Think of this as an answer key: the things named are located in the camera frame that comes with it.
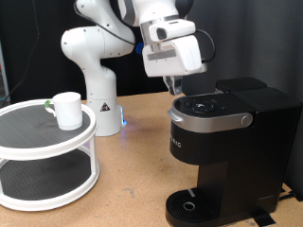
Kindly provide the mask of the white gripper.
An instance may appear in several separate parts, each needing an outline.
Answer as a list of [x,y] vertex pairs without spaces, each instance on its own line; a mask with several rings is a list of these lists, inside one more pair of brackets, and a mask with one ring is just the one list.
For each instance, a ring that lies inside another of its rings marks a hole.
[[[182,76],[203,73],[207,69],[193,35],[162,42],[159,47],[157,51],[152,51],[150,45],[143,48],[144,67],[149,77],[163,77],[171,95],[182,93]],[[173,83],[168,76],[174,76]]]

